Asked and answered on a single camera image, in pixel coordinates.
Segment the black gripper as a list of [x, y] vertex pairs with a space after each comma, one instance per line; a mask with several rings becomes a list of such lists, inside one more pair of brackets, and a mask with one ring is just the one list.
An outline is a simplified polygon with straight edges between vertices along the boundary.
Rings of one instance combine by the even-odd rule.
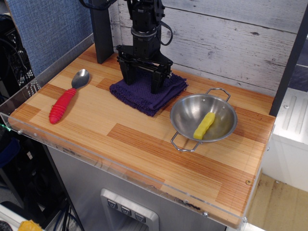
[[164, 44], [161, 36], [156, 34], [150, 37], [133, 36], [133, 44], [118, 45], [117, 61], [120, 65], [123, 80], [131, 85], [136, 78], [136, 68], [145, 69], [152, 73], [151, 93], [156, 94], [163, 86], [166, 78], [171, 78], [173, 62], [161, 52], [161, 46], [167, 46], [172, 39]]

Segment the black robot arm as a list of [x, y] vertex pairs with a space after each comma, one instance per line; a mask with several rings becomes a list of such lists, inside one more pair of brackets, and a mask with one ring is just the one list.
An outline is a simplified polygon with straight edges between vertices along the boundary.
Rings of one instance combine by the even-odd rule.
[[133, 45], [116, 47], [124, 82], [133, 84], [136, 70], [143, 69], [152, 73], [151, 93], [157, 93], [164, 80], [171, 77], [173, 65], [160, 51], [162, 45], [169, 45], [173, 39], [171, 37], [166, 44], [161, 41], [161, 27], [172, 30], [162, 22], [165, 7], [160, 0], [128, 0], [127, 6], [132, 20]]

